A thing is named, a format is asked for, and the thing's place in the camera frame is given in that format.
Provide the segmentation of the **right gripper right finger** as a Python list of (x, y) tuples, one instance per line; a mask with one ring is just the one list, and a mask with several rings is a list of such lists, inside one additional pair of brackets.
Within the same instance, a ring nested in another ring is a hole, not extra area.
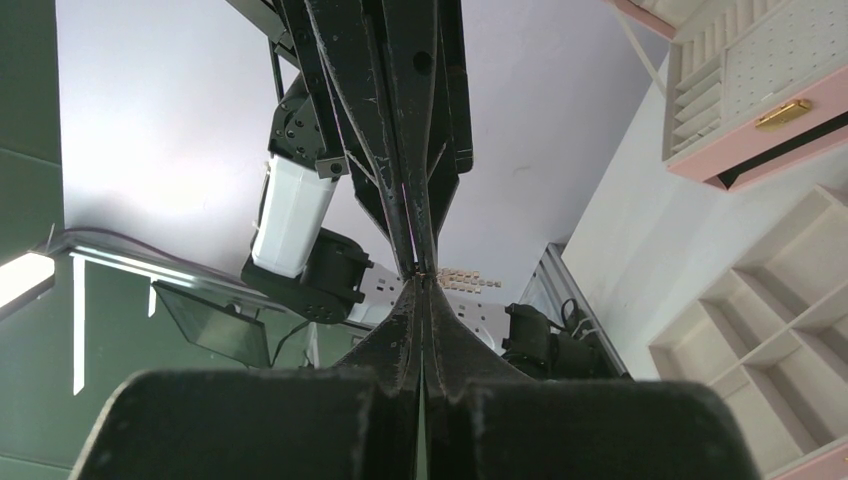
[(432, 277), (422, 278), (422, 355), (428, 395), (459, 398), (474, 383), (529, 383), (458, 320)]

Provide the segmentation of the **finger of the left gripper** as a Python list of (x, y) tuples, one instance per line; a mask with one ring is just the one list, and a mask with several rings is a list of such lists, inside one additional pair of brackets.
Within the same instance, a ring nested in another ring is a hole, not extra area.
[(419, 270), (435, 274), (438, 238), (474, 166), (462, 8), (458, 1), (385, 1), (388, 80)]
[(371, 166), (402, 277), (415, 274), (388, 94), (370, 16), (360, 1), (308, 1), (323, 66)]

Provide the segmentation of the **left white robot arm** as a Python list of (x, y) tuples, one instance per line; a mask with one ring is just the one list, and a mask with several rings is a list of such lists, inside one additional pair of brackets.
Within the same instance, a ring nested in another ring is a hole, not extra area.
[(277, 81), (257, 231), (240, 277), (309, 322), (346, 321), (372, 261), (323, 221), (338, 181), (392, 248), (402, 279), (432, 275), (438, 236), (474, 165), (457, 1), (237, 1)]

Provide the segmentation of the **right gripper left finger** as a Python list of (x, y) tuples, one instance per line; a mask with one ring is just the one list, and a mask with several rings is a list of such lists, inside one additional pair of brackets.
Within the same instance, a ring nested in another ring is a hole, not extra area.
[(407, 280), (388, 316), (333, 368), (359, 369), (373, 376), (387, 396), (419, 393), (422, 278)]

